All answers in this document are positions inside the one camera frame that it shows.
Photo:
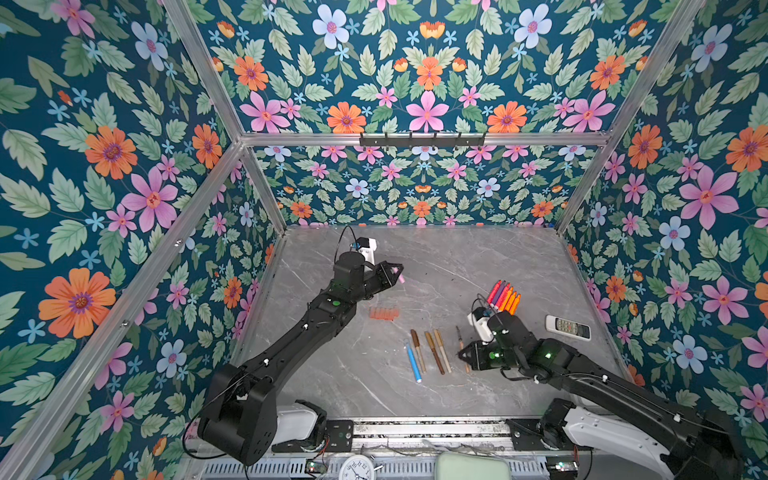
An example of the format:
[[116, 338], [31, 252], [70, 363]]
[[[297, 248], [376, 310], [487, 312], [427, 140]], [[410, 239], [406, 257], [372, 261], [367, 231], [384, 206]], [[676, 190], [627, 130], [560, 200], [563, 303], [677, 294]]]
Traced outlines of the orange highlighter group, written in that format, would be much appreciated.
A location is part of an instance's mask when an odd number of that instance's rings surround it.
[[519, 303], [520, 303], [520, 300], [521, 300], [521, 294], [520, 294], [519, 292], [517, 292], [517, 293], [514, 295], [514, 298], [513, 298], [513, 300], [512, 300], [512, 303], [510, 304], [509, 308], [507, 309], [507, 311], [508, 311], [510, 314], [514, 314], [514, 313], [516, 312], [516, 310], [517, 310], [517, 308], [518, 308], [518, 305], [519, 305]]

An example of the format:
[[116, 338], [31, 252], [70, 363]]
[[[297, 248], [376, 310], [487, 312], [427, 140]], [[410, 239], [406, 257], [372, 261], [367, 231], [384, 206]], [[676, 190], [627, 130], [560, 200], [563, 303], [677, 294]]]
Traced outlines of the brown cap beige marker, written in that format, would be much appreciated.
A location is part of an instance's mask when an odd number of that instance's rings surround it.
[[421, 374], [424, 374], [426, 372], [426, 366], [425, 366], [424, 359], [423, 359], [423, 354], [422, 354], [422, 350], [421, 350], [421, 342], [419, 340], [418, 333], [416, 332], [415, 329], [411, 329], [410, 330], [410, 335], [411, 335], [413, 349], [414, 349], [414, 352], [415, 352], [415, 355], [416, 355], [416, 361], [417, 361], [417, 365], [419, 367], [419, 371], [420, 371]]

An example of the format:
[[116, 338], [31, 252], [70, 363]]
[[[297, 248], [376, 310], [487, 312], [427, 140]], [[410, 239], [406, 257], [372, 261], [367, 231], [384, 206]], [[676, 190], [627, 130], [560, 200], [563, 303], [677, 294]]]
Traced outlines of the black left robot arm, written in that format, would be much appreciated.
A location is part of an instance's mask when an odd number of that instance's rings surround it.
[[403, 270], [401, 263], [373, 265], [356, 251], [341, 254], [328, 286], [296, 325], [261, 354], [214, 374], [199, 412], [198, 437], [246, 466], [275, 443], [307, 439], [319, 413], [304, 404], [279, 408], [283, 387], [350, 323], [359, 302], [394, 287]]

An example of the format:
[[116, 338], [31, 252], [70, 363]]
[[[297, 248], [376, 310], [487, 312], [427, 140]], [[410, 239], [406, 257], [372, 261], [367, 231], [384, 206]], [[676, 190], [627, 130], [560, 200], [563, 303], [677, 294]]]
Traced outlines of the purple highlighter pen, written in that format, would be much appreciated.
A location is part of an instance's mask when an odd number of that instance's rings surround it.
[[496, 307], [501, 299], [501, 296], [506, 288], [507, 282], [500, 281], [498, 287], [494, 290], [493, 296], [489, 300], [489, 303]]

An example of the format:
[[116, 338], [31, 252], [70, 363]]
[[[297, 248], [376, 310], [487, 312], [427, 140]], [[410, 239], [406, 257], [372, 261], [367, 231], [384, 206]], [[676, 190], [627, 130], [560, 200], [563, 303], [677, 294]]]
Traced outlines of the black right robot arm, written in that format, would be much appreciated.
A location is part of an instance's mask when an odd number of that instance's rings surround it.
[[517, 371], [602, 408], [553, 400], [538, 435], [553, 448], [589, 447], [641, 465], [664, 479], [739, 479], [743, 456], [730, 419], [665, 400], [599, 366], [561, 340], [537, 338], [517, 316], [478, 307], [468, 320], [479, 338], [458, 353], [474, 371]]

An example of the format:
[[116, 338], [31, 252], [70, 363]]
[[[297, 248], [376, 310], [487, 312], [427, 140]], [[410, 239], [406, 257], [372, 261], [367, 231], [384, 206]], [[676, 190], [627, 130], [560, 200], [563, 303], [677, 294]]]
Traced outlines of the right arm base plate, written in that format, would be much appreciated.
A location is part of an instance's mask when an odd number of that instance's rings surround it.
[[578, 405], [572, 401], [556, 398], [541, 417], [507, 418], [510, 439], [515, 451], [566, 451], [592, 450], [583, 442], [574, 442], [566, 433], [566, 415], [574, 413]]

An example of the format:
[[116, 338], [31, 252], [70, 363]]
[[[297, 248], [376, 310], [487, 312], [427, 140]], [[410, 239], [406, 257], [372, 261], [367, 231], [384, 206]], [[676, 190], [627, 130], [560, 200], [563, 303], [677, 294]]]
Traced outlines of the dark brown marker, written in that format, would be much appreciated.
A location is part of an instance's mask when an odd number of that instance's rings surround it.
[[446, 371], [445, 371], [445, 368], [444, 368], [443, 363], [441, 361], [440, 355], [438, 353], [434, 337], [432, 336], [432, 334], [429, 331], [425, 331], [424, 335], [425, 335], [425, 338], [426, 338], [426, 341], [427, 341], [427, 345], [428, 345], [428, 347], [429, 347], [429, 349], [430, 349], [430, 351], [432, 353], [432, 356], [433, 356], [434, 361], [436, 363], [436, 366], [438, 368], [438, 371], [439, 371], [439, 373], [441, 375], [444, 375], [446, 373]]

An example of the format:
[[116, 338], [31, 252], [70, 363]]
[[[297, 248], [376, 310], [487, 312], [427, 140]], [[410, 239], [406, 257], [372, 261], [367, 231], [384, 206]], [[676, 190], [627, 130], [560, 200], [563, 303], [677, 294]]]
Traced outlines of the pink red highlighter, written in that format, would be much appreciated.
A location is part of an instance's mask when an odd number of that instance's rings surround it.
[[491, 289], [491, 291], [490, 291], [490, 293], [489, 293], [489, 295], [488, 295], [488, 297], [487, 297], [487, 302], [488, 302], [489, 304], [491, 304], [491, 305], [495, 305], [495, 303], [494, 303], [494, 302], [495, 302], [495, 300], [494, 300], [494, 299], [496, 298], [496, 295], [497, 295], [497, 293], [498, 293], [498, 291], [500, 290], [500, 288], [501, 288], [501, 286], [502, 286], [502, 285], [503, 285], [503, 281], [502, 281], [502, 280], [498, 280], [498, 281], [497, 281], [497, 282], [494, 284], [494, 286], [492, 287], [492, 289]]

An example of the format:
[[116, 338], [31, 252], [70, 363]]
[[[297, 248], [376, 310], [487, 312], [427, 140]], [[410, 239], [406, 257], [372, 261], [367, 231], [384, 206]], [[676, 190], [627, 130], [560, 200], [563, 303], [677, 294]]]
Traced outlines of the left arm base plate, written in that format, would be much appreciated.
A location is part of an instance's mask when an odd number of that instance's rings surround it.
[[278, 407], [277, 432], [270, 446], [273, 453], [350, 452], [355, 423], [334, 420], [318, 405], [297, 400]]

